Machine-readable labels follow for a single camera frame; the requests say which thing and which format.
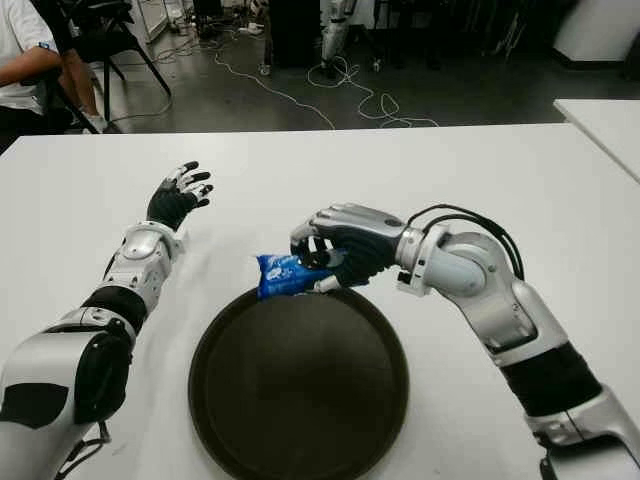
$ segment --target white tabletop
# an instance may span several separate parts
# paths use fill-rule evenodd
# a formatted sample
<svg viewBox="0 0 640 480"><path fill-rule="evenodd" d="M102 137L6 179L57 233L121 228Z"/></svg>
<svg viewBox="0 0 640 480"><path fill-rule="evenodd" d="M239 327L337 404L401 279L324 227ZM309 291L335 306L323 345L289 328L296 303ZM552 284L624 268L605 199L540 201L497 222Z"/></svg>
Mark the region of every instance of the white tabletop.
<svg viewBox="0 0 640 480"><path fill-rule="evenodd" d="M556 100L554 106L640 183L640 100Z"/></svg>
<svg viewBox="0 0 640 480"><path fill-rule="evenodd" d="M74 479L229 478L191 425L195 344L256 285L251 255L286 252L289 231L334 202L407 218L446 201L506 226L528 281L640 422L640 189L604 157L570 124L21 139L0 158L0 362L89 295L160 179L198 160L215 174L214 205L187 220L190 251L139 338L113 443ZM411 376L405 426L366 478L538 479L543 451L458 310L396 291L392 272L360 291L396 329Z"/></svg>

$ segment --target white table edge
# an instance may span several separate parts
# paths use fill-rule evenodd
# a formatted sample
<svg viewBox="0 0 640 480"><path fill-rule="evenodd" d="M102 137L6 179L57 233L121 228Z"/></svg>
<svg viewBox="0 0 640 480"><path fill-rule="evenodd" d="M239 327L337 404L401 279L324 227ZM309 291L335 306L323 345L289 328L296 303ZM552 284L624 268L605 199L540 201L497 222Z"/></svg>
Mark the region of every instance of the white table edge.
<svg viewBox="0 0 640 480"><path fill-rule="evenodd" d="M631 178L633 178L637 184L640 185L640 175L631 170L625 163L619 158L610 148L608 148L596 135L594 135L588 128L586 128L580 119L573 115L563 104L563 101L572 99L559 98L553 101L553 106L562 113L565 118L570 121L575 127L584 133L593 143L595 143L604 153L606 153L622 170L624 170Z"/></svg>

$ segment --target white shirt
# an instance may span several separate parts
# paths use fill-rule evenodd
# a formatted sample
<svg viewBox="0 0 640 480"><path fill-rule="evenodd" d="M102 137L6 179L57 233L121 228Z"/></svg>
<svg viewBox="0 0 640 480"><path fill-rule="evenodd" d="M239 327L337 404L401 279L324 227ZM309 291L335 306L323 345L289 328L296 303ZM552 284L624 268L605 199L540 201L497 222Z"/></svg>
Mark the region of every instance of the white shirt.
<svg viewBox="0 0 640 480"><path fill-rule="evenodd" d="M53 34L30 0L0 0L0 67L33 47L57 52ZM42 115L44 87L13 83L0 88L0 106Z"/></svg>

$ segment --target wire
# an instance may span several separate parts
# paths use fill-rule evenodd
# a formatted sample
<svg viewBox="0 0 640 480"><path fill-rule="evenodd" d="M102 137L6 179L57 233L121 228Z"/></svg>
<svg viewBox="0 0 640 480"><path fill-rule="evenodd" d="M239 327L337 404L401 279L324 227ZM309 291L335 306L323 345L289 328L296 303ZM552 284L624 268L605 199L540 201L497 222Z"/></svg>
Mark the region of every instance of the wire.
<svg viewBox="0 0 640 480"><path fill-rule="evenodd" d="M414 215L409 217L407 225L411 226L411 224L422 215L439 209L454 210L457 212L461 212L462 214L458 213L441 215L427 223L427 225L422 229L423 233L427 234L434 225L446 220L465 220L471 223L475 223L476 225L479 225L480 227L491 233L496 238L496 240L500 242L505 252L507 253L507 256L509 257L509 261L511 262L511 266L513 268L513 274L520 280L524 280L524 264L522 262L520 251L518 250L518 246L516 245L511 235L509 235L509 233L504 228L487 217L484 217L471 210L467 210L466 208L441 203L415 213Z"/></svg>
<svg viewBox="0 0 640 480"><path fill-rule="evenodd" d="M376 93L372 89L365 87L364 85L361 85L354 81L355 76L358 75L358 73L360 73L360 65L353 65L352 67L350 67L349 63L345 58L336 56L335 59L342 62L344 66L344 69L341 69L335 63L333 64L333 68L342 75L342 78L337 83L327 85L327 84L318 83L311 78L311 75L313 74L313 72L315 72L319 68L322 68L322 65L316 65L315 67L312 67L309 69L309 71L307 72L307 81L314 87L319 87L319 88L335 89L335 88L341 87L342 85L348 84L362 90L363 92L366 92L367 96L364 99L362 99L362 101L358 104L358 114L366 118L367 120L385 120L382 124L380 124L380 128L385 128L395 123L399 123L399 124L405 125L406 127L411 128L414 126L413 124L416 122L428 122L432 124L434 127L440 126L435 120L431 118L414 118L414 117L397 116L397 114L400 112L400 104L396 101L395 98L393 98L387 92L384 92L382 93L382 95L380 95L380 110L382 111L382 114L371 115L364 112L363 111L364 106L369 102L369 100L371 100L376 96ZM385 102L391 104L392 110L387 110Z"/></svg>
<svg viewBox="0 0 640 480"><path fill-rule="evenodd" d="M336 130L336 126L333 124L333 122L331 120L329 120L329 118L324 113L322 113L318 108L314 107L313 105L307 105L306 103L301 103L298 100L296 100L295 98L293 98L291 95L287 95L286 93L279 92L278 90L274 90L273 88L270 88L270 87L266 86L259 78L255 77L254 75L250 75L248 73L241 73L241 72L235 71L231 67L231 65L229 65L228 63L220 60L220 52L216 53L214 61L215 61L216 65L221 65L221 66L226 67L227 70L229 70L229 72L232 73L233 75L236 75L236 76L242 77L242 78L248 78L249 80L253 80L259 86L264 88L267 92L272 93L274 95L279 95L279 96L281 96L283 98L286 98L287 100L293 102L298 107L306 108L307 110L311 110L311 111L315 112L320 118L322 118L325 122L327 122L327 125L329 125L331 130Z"/></svg>
<svg viewBox="0 0 640 480"><path fill-rule="evenodd" d="M165 113L167 113L167 111L172 106L173 106L173 97L169 97L169 101L167 102L167 104L164 107L162 107L162 110L160 110L158 112L136 113L136 114L133 114L133 115L126 115L124 117L114 118L109 123L116 123L116 122L120 122L122 120L130 120L132 118L159 117L160 115L164 115Z"/></svg>
<svg viewBox="0 0 640 480"><path fill-rule="evenodd" d="M69 455L69 459L67 460L67 462L70 462L71 460L76 458L77 455L87 447L96 445L96 448L91 450L89 453L83 455L82 457L78 458L76 461L74 461L71 465L69 465L64 470L60 470L57 473L55 480L63 480L64 478L66 478L67 475L69 475L76 467L78 467L81 463L89 460L96 453L98 453L102 449L102 447L104 447L107 443L111 442L111 435L109 435L107 424L105 422L100 422L98 423L98 426L100 428L100 438L87 440L86 442L83 440L80 440L76 448L74 448L74 450L72 451L71 455Z"/></svg>
<svg viewBox="0 0 640 480"><path fill-rule="evenodd" d="M204 51L207 51L207 50L218 50L218 49L222 48L222 46L224 45L224 43L220 43L220 42L217 42L215 40L212 40L209 45L207 45L207 44L203 45L202 43L198 43L197 45L190 45L194 40L195 40L195 38L190 38L189 40L185 41L184 43L182 43L178 47L169 48L167 50L163 50L162 52L160 52L158 54L156 59L153 60L153 63L161 63L161 64L164 64L164 65L169 64L169 63L175 63L177 61L177 59L175 58L176 55L177 56L190 56L190 55L193 55L194 52L204 52ZM126 65L146 65L146 63L141 62L141 63L121 64L120 66L126 66ZM116 122L120 122L122 120L131 120L131 119L134 119L134 118L159 117L161 115L164 115L172 106L173 106L173 97L169 97L169 101L167 102L167 104L164 107L162 107L162 109L160 111L158 111L158 112L138 113L138 114L132 114L132 115L125 115L123 117L114 118L113 120L110 121L110 123L116 123Z"/></svg>

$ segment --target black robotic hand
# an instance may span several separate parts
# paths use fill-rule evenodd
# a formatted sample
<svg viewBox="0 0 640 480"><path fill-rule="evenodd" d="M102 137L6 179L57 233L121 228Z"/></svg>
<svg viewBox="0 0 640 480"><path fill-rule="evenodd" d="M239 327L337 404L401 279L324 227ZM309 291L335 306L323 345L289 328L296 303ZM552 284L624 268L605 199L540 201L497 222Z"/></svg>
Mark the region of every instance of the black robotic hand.
<svg viewBox="0 0 640 480"><path fill-rule="evenodd" d="M211 177L209 172L189 173L198 168L198 162L189 162L165 178L151 197L147 220L163 223L174 231L180 227L189 212L209 205L207 196L213 185L203 184Z"/></svg>
<svg viewBox="0 0 640 480"><path fill-rule="evenodd" d="M395 263L405 228L404 222L388 213L354 204L333 205L293 231L291 252L309 256L309 238L313 238L316 250L322 253L327 249L325 240L329 240L345 253L344 260L331 268L340 286L363 285Z"/></svg>

